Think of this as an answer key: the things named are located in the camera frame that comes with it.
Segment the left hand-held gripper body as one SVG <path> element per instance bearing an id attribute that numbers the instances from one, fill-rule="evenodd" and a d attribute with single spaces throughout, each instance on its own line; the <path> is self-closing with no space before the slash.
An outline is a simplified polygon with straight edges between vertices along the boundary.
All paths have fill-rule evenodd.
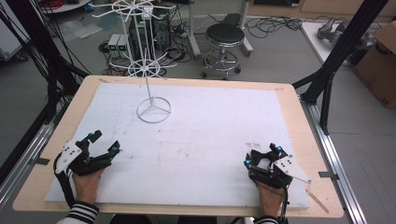
<path id="1" fill-rule="evenodd" d="M 92 140 L 81 140 L 73 143 L 67 141 L 63 151 L 55 160 L 54 172 L 56 175 L 71 169 L 79 176 L 90 175 L 111 165 L 112 158 L 107 154 L 91 157 L 89 145 Z"/>

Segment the grey robot part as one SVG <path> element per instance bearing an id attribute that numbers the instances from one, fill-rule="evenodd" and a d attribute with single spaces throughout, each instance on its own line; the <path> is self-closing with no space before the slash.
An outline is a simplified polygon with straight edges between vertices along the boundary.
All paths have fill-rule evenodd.
<path id="1" fill-rule="evenodd" d="M 347 28 L 347 22 L 342 21 L 337 25 L 335 30 L 333 30 L 332 26 L 335 21 L 336 18 L 331 17 L 324 25 L 318 28 L 317 38 L 320 40 L 327 39 L 330 43 L 335 45 Z"/>

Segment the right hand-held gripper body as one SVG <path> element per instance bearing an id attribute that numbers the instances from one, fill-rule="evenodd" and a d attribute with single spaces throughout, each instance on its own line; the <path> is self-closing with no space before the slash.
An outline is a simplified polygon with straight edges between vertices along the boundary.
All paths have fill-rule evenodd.
<path id="1" fill-rule="evenodd" d="M 261 153 L 250 151 L 253 167 L 248 170 L 248 177 L 272 188 L 287 188 L 294 178 L 311 184 L 311 178 L 300 167 L 297 160 L 285 151 L 285 156 L 278 156 L 272 150 Z"/>

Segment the black metal frame strut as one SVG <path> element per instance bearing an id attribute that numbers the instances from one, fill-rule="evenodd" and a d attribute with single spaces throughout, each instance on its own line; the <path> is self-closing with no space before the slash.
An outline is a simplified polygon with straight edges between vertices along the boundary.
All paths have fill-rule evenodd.
<path id="1" fill-rule="evenodd" d="M 21 155 L 27 150 L 41 126 L 48 124 L 50 119 L 55 117 L 55 106 L 64 97 L 76 94 L 80 86 L 78 77 L 85 78 L 91 74 L 87 68 L 78 68 L 73 61 L 67 61 L 59 51 L 50 35 L 50 26 L 47 26 L 36 0 L 5 0 L 5 2 L 20 25 L 1 9 L 3 6 L 1 3 L 0 20 L 16 37 L 33 60 L 36 70 L 47 81 L 48 101 L 0 166 L 0 185 L 10 177 L 11 171 L 16 167 Z"/>
<path id="2" fill-rule="evenodd" d="M 309 105 L 315 105 L 318 97 L 323 94 L 319 114 L 319 127 L 326 135 L 329 134 L 328 117 L 334 76 L 348 54 L 354 49 L 358 40 L 375 21 L 388 1 L 389 0 L 363 0 L 361 6 L 351 19 L 350 24 L 341 35 L 322 66 L 315 73 L 292 84 L 294 89 L 309 84 L 308 89 L 301 94 L 303 101 L 307 102 Z"/>

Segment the black round stool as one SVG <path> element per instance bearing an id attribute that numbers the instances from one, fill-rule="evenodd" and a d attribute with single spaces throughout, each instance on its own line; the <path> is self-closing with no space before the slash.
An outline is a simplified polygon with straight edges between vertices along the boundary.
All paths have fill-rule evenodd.
<path id="1" fill-rule="evenodd" d="M 210 50 L 204 57 L 205 68 L 202 78 L 207 77 L 207 70 L 220 71 L 225 74 L 224 80 L 229 79 L 229 72 L 241 72 L 240 62 L 235 54 L 228 48 L 238 47 L 245 40 L 244 32 L 237 26 L 228 23 L 217 23 L 207 28 L 206 39 L 217 46 Z"/>

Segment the aluminium rail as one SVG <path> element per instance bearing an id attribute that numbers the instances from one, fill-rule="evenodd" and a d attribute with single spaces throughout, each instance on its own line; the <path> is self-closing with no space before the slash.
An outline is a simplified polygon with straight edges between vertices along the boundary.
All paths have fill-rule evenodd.
<path id="1" fill-rule="evenodd" d="M 0 211 L 33 169 L 55 127 L 54 120 L 33 124 L 0 168 Z"/>
<path id="2" fill-rule="evenodd" d="M 339 176 L 339 179 L 332 181 L 332 183 L 335 186 L 337 195 L 341 200 L 342 208 L 346 212 L 350 223 L 368 224 L 332 139 L 320 127 L 320 111 L 315 105 L 309 105 L 303 100 L 301 100 L 300 103 L 317 140 L 319 151 L 327 166 L 328 172 L 338 174 Z"/>

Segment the white foam mat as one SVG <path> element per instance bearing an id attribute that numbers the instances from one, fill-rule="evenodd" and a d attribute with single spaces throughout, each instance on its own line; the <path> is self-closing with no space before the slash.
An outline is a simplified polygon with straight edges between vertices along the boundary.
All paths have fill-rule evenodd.
<path id="1" fill-rule="evenodd" d="M 146 123 L 136 107 L 148 98 L 145 84 L 99 85 L 73 138 L 88 140 L 92 156 L 107 154 L 115 142 L 98 190 L 101 203 L 254 207 L 258 191 L 244 165 L 252 149 L 271 143 L 291 154 L 290 135 L 280 107 L 280 89 L 236 89 L 150 84 L 168 100 L 172 113 Z"/>

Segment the grey bench power supply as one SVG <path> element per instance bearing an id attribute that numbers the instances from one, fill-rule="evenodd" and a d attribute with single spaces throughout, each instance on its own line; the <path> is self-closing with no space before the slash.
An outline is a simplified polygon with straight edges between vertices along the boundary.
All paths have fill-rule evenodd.
<path id="1" fill-rule="evenodd" d="M 107 46 L 113 58 L 126 58 L 128 56 L 126 35 L 113 34 L 108 40 Z"/>

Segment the thin wooden stick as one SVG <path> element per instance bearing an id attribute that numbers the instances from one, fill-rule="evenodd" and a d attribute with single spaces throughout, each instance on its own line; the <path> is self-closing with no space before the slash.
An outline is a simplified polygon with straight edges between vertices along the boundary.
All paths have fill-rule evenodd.
<path id="1" fill-rule="evenodd" d="M 319 197 L 317 197 L 310 189 L 306 189 L 305 192 L 321 208 L 321 210 L 324 211 L 324 213 L 330 214 L 330 210 L 326 206 L 326 204 Z"/>

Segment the person's right hand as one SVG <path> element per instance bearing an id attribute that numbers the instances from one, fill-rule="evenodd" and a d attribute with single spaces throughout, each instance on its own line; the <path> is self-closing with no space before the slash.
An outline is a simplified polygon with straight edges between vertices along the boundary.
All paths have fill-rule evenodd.
<path id="1" fill-rule="evenodd" d="M 260 182 L 257 183 L 257 187 L 262 214 L 264 216 L 277 217 L 284 199 L 283 189 L 272 188 Z"/>

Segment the person's left hand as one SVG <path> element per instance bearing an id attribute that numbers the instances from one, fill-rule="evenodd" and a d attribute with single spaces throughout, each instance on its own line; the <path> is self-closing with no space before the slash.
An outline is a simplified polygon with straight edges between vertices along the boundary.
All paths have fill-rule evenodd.
<path id="1" fill-rule="evenodd" d="M 99 180 L 104 169 L 99 170 L 90 175 L 76 175 L 73 174 L 73 181 L 75 184 L 77 198 L 80 202 L 94 204 L 97 199 L 97 190 Z"/>

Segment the black computer tower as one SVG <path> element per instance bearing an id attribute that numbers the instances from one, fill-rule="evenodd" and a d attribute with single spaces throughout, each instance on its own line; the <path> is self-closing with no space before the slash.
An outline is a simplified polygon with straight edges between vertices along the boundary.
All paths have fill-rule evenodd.
<path id="1" fill-rule="evenodd" d="M 136 17 L 129 25 L 130 46 L 135 60 L 141 56 L 153 57 L 154 51 L 164 51 L 170 47 L 170 21 L 167 15 L 160 19 Z"/>

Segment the brown cardboard box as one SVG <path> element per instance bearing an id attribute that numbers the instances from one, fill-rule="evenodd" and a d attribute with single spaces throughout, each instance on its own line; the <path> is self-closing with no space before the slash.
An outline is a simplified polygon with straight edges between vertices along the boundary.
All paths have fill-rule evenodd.
<path id="1" fill-rule="evenodd" d="M 396 108 L 396 21 L 374 34 L 370 47 L 354 68 L 355 75 L 385 108 Z"/>

